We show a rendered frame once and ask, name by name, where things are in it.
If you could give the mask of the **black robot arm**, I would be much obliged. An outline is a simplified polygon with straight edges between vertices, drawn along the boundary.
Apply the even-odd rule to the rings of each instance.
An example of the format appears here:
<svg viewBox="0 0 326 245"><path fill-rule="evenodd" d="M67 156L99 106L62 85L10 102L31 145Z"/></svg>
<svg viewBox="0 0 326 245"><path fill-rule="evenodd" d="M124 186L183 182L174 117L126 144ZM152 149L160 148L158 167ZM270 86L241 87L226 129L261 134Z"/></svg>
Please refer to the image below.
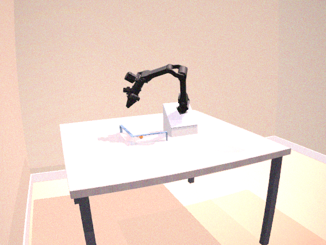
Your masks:
<svg viewBox="0 0 326 245"><path fill-rule="evenodd" d="M178 69L178 73L173 69ZM137 72L137 75L131 72L127 72L125 76L125 80L129 81L130 83L134 83L135 85L142 88L144 83L148 83L153 78L157 76L161 76L164 74L170 73L174 77L178 78L180 81L180 93L178 96L178 103L179 106L177 110L179 114L187 113L189 106L190 106L190 99L188 98L188 94L186 92L186 76L187 76L187 67L182 65L172 65L168 64L161 68L156 68L153 70L143 70L141 72ZM123 93L133 93L134 88L123 88Z"/></svg>

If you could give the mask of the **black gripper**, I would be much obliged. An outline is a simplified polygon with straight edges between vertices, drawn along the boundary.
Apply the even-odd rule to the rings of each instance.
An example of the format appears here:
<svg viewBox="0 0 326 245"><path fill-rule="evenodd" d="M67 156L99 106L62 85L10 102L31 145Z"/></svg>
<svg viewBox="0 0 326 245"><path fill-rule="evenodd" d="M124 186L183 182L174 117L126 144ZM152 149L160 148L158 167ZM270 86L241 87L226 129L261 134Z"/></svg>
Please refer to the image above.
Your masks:
<svg viewBox="0 0 326 245"><path fill-rule="evenodd" d="M131 107L131 105L133 105L135 102L139 101L140 100L140 97L138 96L139 92L141 91L141 88L136 86L136 85L133 85L134 88L134 92L133 93L126 93L127 94L127 104L126 104L126 107L129 108Z"/></svg>

